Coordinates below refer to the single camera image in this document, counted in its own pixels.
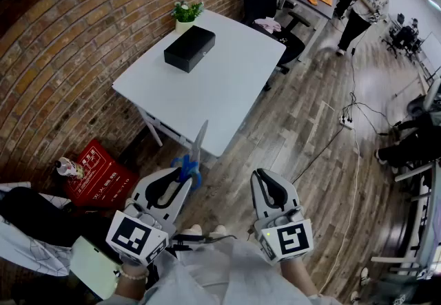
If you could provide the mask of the white desk frame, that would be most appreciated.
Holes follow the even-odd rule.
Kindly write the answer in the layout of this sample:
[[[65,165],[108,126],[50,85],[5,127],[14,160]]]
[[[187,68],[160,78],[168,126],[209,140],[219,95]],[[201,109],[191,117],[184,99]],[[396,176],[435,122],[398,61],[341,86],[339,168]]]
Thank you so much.
[[[395,177],[396,182],[419,179],[419,192],[410,199],[409,236],[403,239],[402,257],[373,256],[375,263],[390,264],[391,272],[429,279],[441,261],[441,162],[434,161]]]

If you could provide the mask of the person's right forearm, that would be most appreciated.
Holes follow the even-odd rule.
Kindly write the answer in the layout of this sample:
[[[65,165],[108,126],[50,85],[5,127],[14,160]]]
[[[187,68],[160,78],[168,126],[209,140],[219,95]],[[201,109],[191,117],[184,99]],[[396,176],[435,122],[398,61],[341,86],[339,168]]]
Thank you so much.
[[[282,261],[280,269],[282,276],[307,297],[319,294],[300,257]]]

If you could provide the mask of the pink cloth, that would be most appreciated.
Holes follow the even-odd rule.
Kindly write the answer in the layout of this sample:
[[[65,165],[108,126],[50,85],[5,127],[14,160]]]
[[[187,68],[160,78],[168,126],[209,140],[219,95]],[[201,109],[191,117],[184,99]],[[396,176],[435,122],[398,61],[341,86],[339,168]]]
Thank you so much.
[[[262,27],[270,34],[273,34],[274,32],[280,32],[282,30],[279,22],[275,21],[274,18],[271,17],[266,17],[265,19],[256,19],[254,23]]]

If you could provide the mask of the white drink bottle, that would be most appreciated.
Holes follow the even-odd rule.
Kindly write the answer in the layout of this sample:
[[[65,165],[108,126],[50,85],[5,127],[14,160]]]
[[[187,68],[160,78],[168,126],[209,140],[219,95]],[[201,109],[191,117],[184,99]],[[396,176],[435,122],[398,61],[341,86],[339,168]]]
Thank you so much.
[[[56,171],[60,176],[82,179],[84,177],[84,169],[74,161],[60,157],[55,162]]]

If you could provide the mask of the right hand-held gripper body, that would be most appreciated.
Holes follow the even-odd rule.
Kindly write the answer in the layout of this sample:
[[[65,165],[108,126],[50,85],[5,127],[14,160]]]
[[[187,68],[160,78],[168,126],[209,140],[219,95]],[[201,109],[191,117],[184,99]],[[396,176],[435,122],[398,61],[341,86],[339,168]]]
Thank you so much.
[[[254,231],[271,265],[303,256],[314,248],[311,220],[305,219],[300,206],[257,220]]]

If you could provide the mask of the white patterned cloth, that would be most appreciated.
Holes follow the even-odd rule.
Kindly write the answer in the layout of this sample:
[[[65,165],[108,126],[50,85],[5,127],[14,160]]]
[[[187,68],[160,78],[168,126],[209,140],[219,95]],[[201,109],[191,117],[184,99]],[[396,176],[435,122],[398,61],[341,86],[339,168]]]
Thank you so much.
[[[72,249],[38,241],[0,215],[0,257],[36,272],[63,277],[70,271]]]

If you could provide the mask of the blue-handled scissors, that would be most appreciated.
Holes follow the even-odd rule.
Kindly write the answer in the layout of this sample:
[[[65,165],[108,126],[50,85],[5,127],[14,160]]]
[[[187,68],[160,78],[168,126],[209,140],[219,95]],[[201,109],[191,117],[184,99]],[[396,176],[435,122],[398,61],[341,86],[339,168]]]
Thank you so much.
[[[197,190],[202,184],[202,175],[199,171],[201,145],[207,131],[208,120],[206,120],[199,130],[196,140],[192,143],[189,154],[185,154],[182,158],[174,158],[171,167],[180,167],[181,172],[176,182],[184,182],[188,178],[192,179],[191,191]]]

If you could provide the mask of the person's left forearm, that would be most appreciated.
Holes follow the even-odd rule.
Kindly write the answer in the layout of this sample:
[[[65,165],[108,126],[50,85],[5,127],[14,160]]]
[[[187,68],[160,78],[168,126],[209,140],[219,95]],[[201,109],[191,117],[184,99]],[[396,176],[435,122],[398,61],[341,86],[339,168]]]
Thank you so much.
[[[144,265],[123,264],[114,293],[122,297],[141,300],[144,296],[148,275],[149,271]]]

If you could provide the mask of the black storage box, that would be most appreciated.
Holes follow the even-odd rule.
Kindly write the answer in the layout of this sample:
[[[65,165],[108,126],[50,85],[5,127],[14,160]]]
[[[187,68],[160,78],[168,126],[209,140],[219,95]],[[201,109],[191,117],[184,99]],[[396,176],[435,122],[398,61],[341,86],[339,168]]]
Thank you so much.
[[[164,50],[165,62],[190,73],[214,47],[215,40],[212,31],[193,25]]]

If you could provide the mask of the potted green plant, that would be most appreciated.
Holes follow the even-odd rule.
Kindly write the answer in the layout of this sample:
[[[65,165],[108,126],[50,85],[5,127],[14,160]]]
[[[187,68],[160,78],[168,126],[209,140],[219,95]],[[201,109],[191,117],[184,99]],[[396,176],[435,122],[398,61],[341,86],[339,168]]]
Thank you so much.
[[[175,31],[183,34],[196,23],[196,19],[204,10],[204,3],[198,2],[188,4],[186,1],[177,1],[172,10],[172,17],[175,19]]]

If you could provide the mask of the person's grey clothing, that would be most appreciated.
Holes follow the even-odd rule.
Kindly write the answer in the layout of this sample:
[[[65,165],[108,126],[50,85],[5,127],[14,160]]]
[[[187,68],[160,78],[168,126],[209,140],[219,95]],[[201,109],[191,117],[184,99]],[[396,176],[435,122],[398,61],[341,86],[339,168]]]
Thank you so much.
[[[307,297],[253,243],[225,238],[194,251],[158,257],[159,280],[141,300],[115,293],[97,305],[342,305]]]

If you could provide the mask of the grey standing fan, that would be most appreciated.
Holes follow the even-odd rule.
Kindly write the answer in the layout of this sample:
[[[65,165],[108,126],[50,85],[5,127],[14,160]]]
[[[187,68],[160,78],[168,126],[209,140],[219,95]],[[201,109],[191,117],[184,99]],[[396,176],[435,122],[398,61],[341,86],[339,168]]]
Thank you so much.
[[[433,114],[435,120],[441,120],[441,78],[431,84],[425,95],[420,95],[407,105],[407,113],[412,119],[422,114]]]

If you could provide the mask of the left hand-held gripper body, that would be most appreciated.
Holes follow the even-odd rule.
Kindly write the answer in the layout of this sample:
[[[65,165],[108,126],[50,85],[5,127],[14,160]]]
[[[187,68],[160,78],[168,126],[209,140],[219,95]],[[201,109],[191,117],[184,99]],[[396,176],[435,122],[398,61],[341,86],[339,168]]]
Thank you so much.
[[[114,214],[105,241],[122,258],[144,266],[168,247],[176,227],[137,202],[127,202]]]

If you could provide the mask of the white table frame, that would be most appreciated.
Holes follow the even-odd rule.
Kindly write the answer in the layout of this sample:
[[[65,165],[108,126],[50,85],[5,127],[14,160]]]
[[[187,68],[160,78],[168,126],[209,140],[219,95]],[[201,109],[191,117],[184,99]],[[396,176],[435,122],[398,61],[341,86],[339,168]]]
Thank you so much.
[[[153,116],[149,115],[144,109],[137,106],[137,110],[139,111],[142,119],[144,120],[145,124],[147,125],[147,128],[149,129],[151,135],[153,136],[154,140],[158,144],[159,147],[163,146],[163,142],[160,139],[158,135],[158,130],[168,136],[169,138],[175,140],[180,145],[186,147],[189,149],[189,152],[191,150],[192,143],[195,141],[191,141],[190,139],[186,138],[182,134],[176,132],[172,128],[168,127],[166,124],[161,122],[159,119],[154,118]]]

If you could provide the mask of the red box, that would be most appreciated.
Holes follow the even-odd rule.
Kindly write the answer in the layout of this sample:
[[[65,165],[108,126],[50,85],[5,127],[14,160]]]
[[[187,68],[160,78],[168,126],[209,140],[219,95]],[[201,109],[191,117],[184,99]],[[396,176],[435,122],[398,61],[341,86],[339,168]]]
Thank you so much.
[[[63,190],[78,207],[117,208],[139,179],[117,163],[96,139],[89,142],[76,162],[84,168],[85,175],[82,179],[68,178]]]

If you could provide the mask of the white cabinet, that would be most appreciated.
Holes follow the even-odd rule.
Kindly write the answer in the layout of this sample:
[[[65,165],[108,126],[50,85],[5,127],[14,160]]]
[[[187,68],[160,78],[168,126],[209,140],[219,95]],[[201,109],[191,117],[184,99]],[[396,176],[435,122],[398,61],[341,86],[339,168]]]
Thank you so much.
[[[119,277],[118,264],[82,236],[72,246],[70,270],[101,299],[114,294]]]

